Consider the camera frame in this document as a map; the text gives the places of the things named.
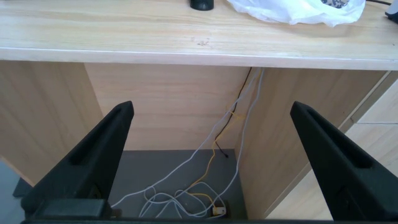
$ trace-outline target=wood grain surface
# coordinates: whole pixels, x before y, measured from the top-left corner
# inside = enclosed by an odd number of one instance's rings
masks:
[[[260,99],[248,123],[239,165],[250,219],[265,218],[266,213],[271,212],[301,180],[295,179],[308,163],[289,115],[293,102],[310,105],[338,126],[384,74],[266,69]]]
[[[227,1],[1,1],[0,59],[398,70],[397,24],[366,3],[358,22],[268,23]]]
[[[398,124],[398,81],[359,120],[366,124]]]
[[[0,156],[28,183],[101,119],[82,63],[0,61]]]
[[[354,124],[346,135],[398,175],[398,125]],[[332,220],[312,170],[267,218]]]
[[[91,63],[86,69],[103,114],[123,101],[134,105],[125,150],[197,149],[237,99],[249,71],[247,67]],[[253,89],[254,85],[238,103],[238,114],[246,114]],[[202,149],[211,148],[225,122]],[[218,141],[222,148],[235,147],[242,123],[237,121]]]

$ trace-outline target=yellow cable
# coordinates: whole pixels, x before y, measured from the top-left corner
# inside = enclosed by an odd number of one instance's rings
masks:
[[[214,157],[216,156],[216,152],[215,152],[215,149],[214,149],[214,148],[215,148],[216,141],[219,140],[219,138],[221,138],[221,137],[224,135],[224,133],[225,133],[230,127],[232,127],[233,124],[235,124],[235,122],[237,122],[238,120],[240,120],[240,119],[239,119],[239,118],[234,119],[234,121],[233,121],[231,124],[229,124],[229,125],[224,129],[224,131],[214,140],[213,144],[211,145],[211,150],[213,150],[213,155],[211,156],[211,158],[210,158],[210,160],[209,160],[209,163],[207,164],[206,172],[205,172],[205,174],[203,174],[202,177],[200,177],[197,181],[195,181],[193,184],[191,184],[191,186],[194,185],[194,184],[196,184],[197,182],[201,181],[203,178],[205,178],[205,177],[207,176],[207,172],[209,171],[210,164],[211,164],[211,162],[213,161]]]
[[[238,115],[238,114],[236,114],[236,113],[234,113],[234,112],[232,112],[232,111],[229,111],[234,117],[236,117],[236,119],[234,119],[234,121],[231,123],[231,124],[229,124],[225,129],[224,129],[224,131],[222,132],[222,133],[220,133],[220,135],[213,141],[213,143],[211,144],[211,150],[213,151],[213,155],[211,156],[211,158],[210,158],[210,160],[209,160],[209,163],[207,163],[207,168],[206,168],[206,172],[205,172],[205,174],[203,174],[197,181],[195,181],[193,184],[191,184],[191,187],[194,185],[194,184],[196,184],[196,183],[198,183],[199,181],[201,181],[203,178],[205,178],[206,176],[207,176],[207,173],[208,173],[208,171],[209,171],[209,167],[210,167],[210,164],[211,164],[211,162],[213,161],[213,159],[214,159],[214,157],[216,156],[216,152],[215,152],[215,144],[216,144],[216,142],[217,142],[217,140],[219,140],[223,135],[224,135],[224,133],[230,128],[230,127],[232,127],[237,121],[239,121],[240,119],[244,119],[244,118],[246,118],[246,116],[244,116],[244,115]],[[190,194],[190,195],[201,195],[201,196],[205,196],[205,197],[207,197],[210,201],[211,201],[211,203],[213,204],[213,199],[211,199],[211,197],[209,196],[209,195],[207,195],[207,194],[203,194],[203,193],[188,193],[188,194]]]
[[[205,197],[207,197],[209,200],[210,200],[210,202],[213,204],[213,199],[211,199],[211,197],[209,196],[209,195],[207,195],[207,194],[203,194],[203,193],[189,193],[190,195],[198,195],[198,196],[205,196]]]

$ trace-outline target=white plastic bag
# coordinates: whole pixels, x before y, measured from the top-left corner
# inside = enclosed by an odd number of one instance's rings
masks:
[[[341,8],[324,4],[325,0],[228,0],[238,12],[246,12],[266,22],[316,24],[330,27],[357,21],[365,0],[349,0]]]

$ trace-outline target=black cable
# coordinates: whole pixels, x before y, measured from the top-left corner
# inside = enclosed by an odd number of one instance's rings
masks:
[[[248,72],[248,75],[246,75],[246,78],[245,78],[245,80],[244,80],[244,82],[243,82],[242,88],[241,88],[241,90],[239,91],[238,99],[239,99],[239,97],[241,97],[242,90],[243,90],[244,86],[246,85],[246,82],[248,81],[248,78],[249,78],[251,69],[252,69],[252,67],[250,67],[249,72]],[[237,105],[237,104],[238,104],[238,103],[235,103],[235,106],[234,106],[234,109],[232,110],[232,113],[235,112],[235,110],[236,110],[236,105]],[[228,125],[229,121],[231,121],[232,113],[230,114],[230,116],[229,116],[229,118],[228,118],[228,121],[227,121],[226,124],[224,125],[223,129],[221,129],[220,133],[218,133],[217,136],[215,137],[215,140],[216,140],[216,139],[218,138],[218,136],[220,136],[220,134],[224,131],[224,129],[225,129],[226,126]],[[220,152],[221,152],[222,154],[224,154],[225,157],[228,158],[228,155],[221,149],[221,147],[218,145],[217,141],[216,141],[216,145],[217,145],[218,149],[220,150]]]
[[[391,5],[391,3],[389,3],[389,2],[385,2],[385,1],[379,1],[379,0],[367,0],[367,1],[370,1],[370,2],[376,2],[376,3],[380,3],[380,4],[386,4],[386,5],[388,5],[388,6],[390,6],[390,5]]]

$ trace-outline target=desk cabinet side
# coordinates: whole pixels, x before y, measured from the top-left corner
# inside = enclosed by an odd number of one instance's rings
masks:
[[[0,61],[0,155],[36,184],[103,115],[82,63]]]
[[[260,83],[261,95],[250,115],[239,165],[250,219],[265,218],[310,171],[307,155],[289,115],[293,102],[310,105],[339,127],[385,73],[265,70]],[[240,144],[237,144],[237,153],[239,149]]]

